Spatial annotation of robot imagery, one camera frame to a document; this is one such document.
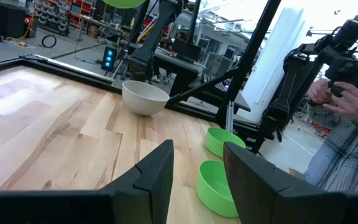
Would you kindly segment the person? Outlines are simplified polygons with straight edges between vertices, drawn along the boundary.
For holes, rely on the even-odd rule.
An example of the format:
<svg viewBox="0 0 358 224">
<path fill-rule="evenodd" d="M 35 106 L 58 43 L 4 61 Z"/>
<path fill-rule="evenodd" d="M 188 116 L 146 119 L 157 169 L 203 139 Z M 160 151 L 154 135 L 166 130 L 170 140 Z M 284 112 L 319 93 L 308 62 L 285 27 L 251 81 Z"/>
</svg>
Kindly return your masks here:
<svg viewBox="0 0 358 224">
<path fill-rule="evenodd" d="M 358 191 L 358 121 L 326 109 L 309 108 L 314 123 L 330 134 L 312 157 L 303 179 L 326 191 Z"/>
</svg>

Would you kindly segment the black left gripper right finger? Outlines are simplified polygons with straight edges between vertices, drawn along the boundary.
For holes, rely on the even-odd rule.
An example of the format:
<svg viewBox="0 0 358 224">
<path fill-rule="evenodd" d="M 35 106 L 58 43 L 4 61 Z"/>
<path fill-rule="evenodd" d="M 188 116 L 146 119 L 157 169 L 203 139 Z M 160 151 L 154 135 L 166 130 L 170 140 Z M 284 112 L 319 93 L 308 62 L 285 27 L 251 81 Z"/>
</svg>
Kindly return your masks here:
<svg viewBox="0 0 358 224">
<path fill-rule="evenodd" d="M 321 190 L 233 142 L 223 152 L 241 223 L 358 224 L 358 192 Z"/>
</svg>

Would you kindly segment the person's hand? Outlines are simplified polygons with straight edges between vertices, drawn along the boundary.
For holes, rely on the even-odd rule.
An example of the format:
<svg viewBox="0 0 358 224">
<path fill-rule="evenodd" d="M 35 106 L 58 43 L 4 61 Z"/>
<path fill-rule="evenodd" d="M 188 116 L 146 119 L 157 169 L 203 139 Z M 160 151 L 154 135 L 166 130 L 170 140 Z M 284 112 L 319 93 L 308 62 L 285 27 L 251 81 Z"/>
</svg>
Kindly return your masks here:
<svg viewBox="0 0 358 224">
<path fill-rule="evenodd" d="M 358 88 L 346 82 L 335 82 L 334 86 L 342 88 L 342 98 L 332 95 L 335 106 L 324 103 L 323 106 L 335 113 L 347 117 L 349 120 L 358 121 Z"/>
<path fill-rule="evenodd" d="M 333 102 L 329 81 L 325 79 L 312 83 L 307 94 L 309 99 L 317 105 Z"/>
</svg>

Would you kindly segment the black box with indicator lights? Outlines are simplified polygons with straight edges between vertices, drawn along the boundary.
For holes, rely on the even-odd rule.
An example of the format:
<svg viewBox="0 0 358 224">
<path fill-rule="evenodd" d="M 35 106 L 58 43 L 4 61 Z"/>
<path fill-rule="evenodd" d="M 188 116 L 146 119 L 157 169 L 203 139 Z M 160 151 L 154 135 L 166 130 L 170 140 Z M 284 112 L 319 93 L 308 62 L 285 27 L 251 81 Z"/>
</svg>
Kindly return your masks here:
<svg viewBox="0 0 358 224">
<path fill-rule="evenodd" d="M 105 47 L 101 69 L 103 70 L 112 70 L 114 67 L 114 62 L 116 58 L 116 49 L 111 47 Z"/>
</svg>

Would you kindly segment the black computer tower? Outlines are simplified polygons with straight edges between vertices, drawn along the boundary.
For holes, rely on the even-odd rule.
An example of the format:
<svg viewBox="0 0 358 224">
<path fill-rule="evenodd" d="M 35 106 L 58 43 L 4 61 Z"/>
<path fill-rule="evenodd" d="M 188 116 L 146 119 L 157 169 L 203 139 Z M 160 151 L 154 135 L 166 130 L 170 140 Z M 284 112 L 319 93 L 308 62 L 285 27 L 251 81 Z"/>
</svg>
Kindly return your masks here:
<svg viewBox="0 0 358 224">
<path fill-rule="evenodd" d="M 23 7 L 0 3 L 0 36 L 12 39 L 36 36 L 38 18 Z"/>
</svg>

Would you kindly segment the white ribbed bowl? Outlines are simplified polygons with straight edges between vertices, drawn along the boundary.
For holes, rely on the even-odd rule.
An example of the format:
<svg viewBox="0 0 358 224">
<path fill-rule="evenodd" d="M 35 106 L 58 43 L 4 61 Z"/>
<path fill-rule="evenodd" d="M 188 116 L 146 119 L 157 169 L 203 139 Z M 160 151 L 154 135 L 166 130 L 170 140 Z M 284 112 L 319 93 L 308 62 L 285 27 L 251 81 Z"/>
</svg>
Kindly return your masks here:
<svg viewBox="0 0 358 224">
<path fill-rule="evenodd" d="M 157 114 L 169 99 L 166 92 L 151 84 L 134 80 L 122 83 L 122 101 L 135 114 L 141 116 Z"/>
</svg>

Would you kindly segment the small green plastic bowl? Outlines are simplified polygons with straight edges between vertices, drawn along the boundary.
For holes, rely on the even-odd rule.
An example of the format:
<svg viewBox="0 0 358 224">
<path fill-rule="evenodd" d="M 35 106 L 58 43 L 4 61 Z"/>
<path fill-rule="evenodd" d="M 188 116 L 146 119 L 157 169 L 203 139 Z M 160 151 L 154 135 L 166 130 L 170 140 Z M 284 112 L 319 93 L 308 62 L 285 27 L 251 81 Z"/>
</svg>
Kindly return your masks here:
<svg viewBox="0 0 358 224">
<path fill-rule="evenodd" d="M 245 142 L 235 134 L 217 127 L 208 128 L 205 145 L 215 156 L 223 158 L 223 147 L 226 141 L 233 142 L 243 149 L 246 148 Z"/>
<path fill-rule="evenodd" d="M 227 218 L 238 217 L 223 162 L 206 160 L 200 164 L 196 193 L 214 213 Z"/>
</svg>

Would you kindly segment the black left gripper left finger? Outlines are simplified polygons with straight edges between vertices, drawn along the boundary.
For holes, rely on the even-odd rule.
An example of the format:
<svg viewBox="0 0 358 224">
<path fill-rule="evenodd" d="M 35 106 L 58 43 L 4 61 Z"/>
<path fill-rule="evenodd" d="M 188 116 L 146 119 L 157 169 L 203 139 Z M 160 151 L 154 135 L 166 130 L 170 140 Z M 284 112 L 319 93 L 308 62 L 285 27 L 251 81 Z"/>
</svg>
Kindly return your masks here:
<svg viewBox="0 0 358 224">
<path fill-rule="evenodd" d="M 0 224 L 166 224 L 173 167 L 169 139 L 99 190 L 0 191 Z"/>
</svg>

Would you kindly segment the white column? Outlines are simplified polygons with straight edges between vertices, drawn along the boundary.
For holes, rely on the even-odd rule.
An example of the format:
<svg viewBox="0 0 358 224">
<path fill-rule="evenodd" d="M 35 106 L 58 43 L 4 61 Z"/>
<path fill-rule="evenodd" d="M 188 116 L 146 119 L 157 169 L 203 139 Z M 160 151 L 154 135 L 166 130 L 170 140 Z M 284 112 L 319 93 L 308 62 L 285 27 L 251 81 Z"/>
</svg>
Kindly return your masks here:
<svg viewBox="0 0 358 224">
<path fill-rule="evenodd" d="M 250 123 L 259 123 L 283 78 L 285 57 L 289 51 L 299 47 L 307 30 L 305 9 L 295 6 L 283 8 L 242 90 L 250 111 L 239 109 L 238 116 Z"/>
</svg>

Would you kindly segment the black desk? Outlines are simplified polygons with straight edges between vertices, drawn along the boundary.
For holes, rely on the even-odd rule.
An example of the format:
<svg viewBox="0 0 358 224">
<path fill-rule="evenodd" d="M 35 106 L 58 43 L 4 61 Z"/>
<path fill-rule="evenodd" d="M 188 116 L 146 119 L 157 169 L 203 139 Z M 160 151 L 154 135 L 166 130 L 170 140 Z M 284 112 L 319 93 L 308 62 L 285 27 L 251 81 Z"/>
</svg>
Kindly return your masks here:
<svg viewBox="0 0 358 224">
<path fill-rule="evenodd" d="M 172 87 L 169 91 L 170 97 L 182 95 L 188 90 L 198 88 L 200 85 L 207 83 L 204 79 L 205 76 L 202 74 L 204 69 L 202 65 L 198 63 L 188 63 L 168 56 L 161 49 L 157 49 L 154 53 L 154 65 L 176 74 Z M 215 86 L 208 85 L 205 89 L 198 92 L 193 91 L 190 96 L 184 97 L 183 101 L 186 101 L 192 96 L 219 107 L 223 102 L 225 94 L 226 91 L 223 90 L 223 85 L 218 83 Z"/>
</svg>

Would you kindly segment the storage shelf with bins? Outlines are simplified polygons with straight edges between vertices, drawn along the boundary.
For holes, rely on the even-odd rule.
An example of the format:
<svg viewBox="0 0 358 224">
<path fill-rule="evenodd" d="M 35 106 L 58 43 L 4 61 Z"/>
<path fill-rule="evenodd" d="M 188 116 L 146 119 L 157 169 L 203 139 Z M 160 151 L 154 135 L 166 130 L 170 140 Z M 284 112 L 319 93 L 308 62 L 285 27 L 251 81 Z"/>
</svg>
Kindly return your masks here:
<svg viewBox="0 0 358 224">
<path fill-rule="evenodd" d="M 72 0 L 35 0 L 35 16 L 39 24 L 63 36 L 69 34 Z"/>
</svg>

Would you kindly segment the black aluminium table frame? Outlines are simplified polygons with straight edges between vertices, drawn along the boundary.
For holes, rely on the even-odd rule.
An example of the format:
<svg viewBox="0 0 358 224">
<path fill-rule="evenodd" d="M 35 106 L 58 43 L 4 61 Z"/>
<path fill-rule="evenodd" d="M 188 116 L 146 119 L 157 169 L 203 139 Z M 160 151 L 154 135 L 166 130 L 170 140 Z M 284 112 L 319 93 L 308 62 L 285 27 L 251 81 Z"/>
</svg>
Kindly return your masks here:
<svg viewBox="0 0 358 224">
<path fill-rule="evenodd" d="M 228 118 L 224 112 L 228 110 L 229 102 L 234 101 L 237 94 L 239 93 L 241 84 L 245 79 L 244 72 L 250 71 L 251 62 L 257 53 L 257 47 L 259 47 L 259 45 L 262 43 L 262 37 L 267 33 L 268 26 L 271 24 L 271 21 L 273 20 L 273 17 L 276 14 L 281 1 L 282 0 L 267 1 L 263 13 L 257 23 L 255 32 L 252 35 L 246 51 L 243 54 L 242 59 L 237 67 L 204 84 L 171 97 L 165 107 L 169 110 L 194 116 L 195 118 L 201 118 L 207 121 L 218 123 L 220 127 L 225 128 L 227 126 L 225 122 L 228 121 Z M 31 68 L 36 68 L 43 72 L 50 72 L 54 75 L 58 75 L 59 77 L 101 88 L 113 93 L 122 93 L 120 89 L 112 86 L 112 81 L 108 81 L 106 78 L 90 75 L 86 72 L 76 71 L 72 68 L 68 68 L 65 65 L 57 65 L 57 63 L 53 63 L 50 59 L 42 59 L 40 56 L 32 54 L 2 61 L 0 62 L 0 70 L 5 70 L 19 65 L 28 65 Z M 194 106 L 185 105 L 182 102 L 182 100 L 194 96 L 208 88 L 211 88 L 213 85 L 223 81 L 226 78 L 231 78 L 232 80 L 228 90 L 222 97 L 217 113 L 213 114 L 211 112 L 203 111 Z M 259 153 L 259 149 L 266 139 L 274 139 L 274 130 L 273 128 L 268 127 L 269 124 L 272 124 L 272 122 L 263 122 L 261 126 L 256 124 L 253 125 L 238 119 L 235 119 L 232 122 L 237 136 L 249 144 L 247 148 L 254 154 Z"/>
</svg>

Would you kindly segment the large green plastic bowl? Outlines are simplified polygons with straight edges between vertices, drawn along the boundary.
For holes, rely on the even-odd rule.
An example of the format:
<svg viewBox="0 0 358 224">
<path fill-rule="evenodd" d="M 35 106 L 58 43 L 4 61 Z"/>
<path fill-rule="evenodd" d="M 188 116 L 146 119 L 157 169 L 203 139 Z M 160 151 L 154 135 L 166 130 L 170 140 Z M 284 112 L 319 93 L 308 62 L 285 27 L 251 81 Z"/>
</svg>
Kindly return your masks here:
<svg viewBox="0 0 358 224">
<path fill-rule="evenodd" d="M 146 0 L 102 0 L 102 1 L 109 6 L 120 8 L 120 9 L 133 8 L 146 2 Z"/>
</svg>

